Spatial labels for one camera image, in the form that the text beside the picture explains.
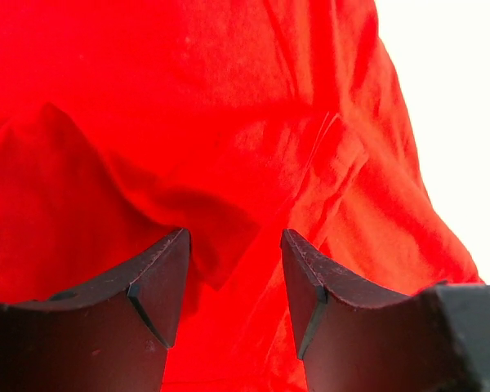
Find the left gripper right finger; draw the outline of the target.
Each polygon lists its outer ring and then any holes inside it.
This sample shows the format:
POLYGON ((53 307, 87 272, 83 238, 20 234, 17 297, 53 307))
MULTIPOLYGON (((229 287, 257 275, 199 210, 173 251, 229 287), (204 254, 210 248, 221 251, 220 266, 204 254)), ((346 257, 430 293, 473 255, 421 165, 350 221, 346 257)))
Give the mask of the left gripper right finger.
POLYGON ((413 296, 281 239, 297 358, 311 391, 490 391, 490 286, 438 283, 413 296))

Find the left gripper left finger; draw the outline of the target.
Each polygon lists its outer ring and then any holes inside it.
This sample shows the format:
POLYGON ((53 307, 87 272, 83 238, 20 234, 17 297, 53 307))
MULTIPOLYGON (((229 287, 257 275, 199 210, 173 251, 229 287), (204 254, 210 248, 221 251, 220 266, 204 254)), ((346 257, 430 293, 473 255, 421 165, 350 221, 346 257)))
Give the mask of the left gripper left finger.
POLYGON ((190 257, 178 229, 45 301, 0 303, 0 391, 158 391, 190 257))

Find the red t-shirt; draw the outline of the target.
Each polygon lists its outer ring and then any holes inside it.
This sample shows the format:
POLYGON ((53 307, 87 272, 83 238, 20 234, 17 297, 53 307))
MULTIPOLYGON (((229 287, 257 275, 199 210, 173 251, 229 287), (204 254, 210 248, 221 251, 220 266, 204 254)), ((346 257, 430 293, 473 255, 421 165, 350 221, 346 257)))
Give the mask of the red t-shirt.
POLYGON ((166 391, 303 391, 286 228, 412 294, 478 283, 372 1, 0 1, 0 302, 192 238, 166 391))

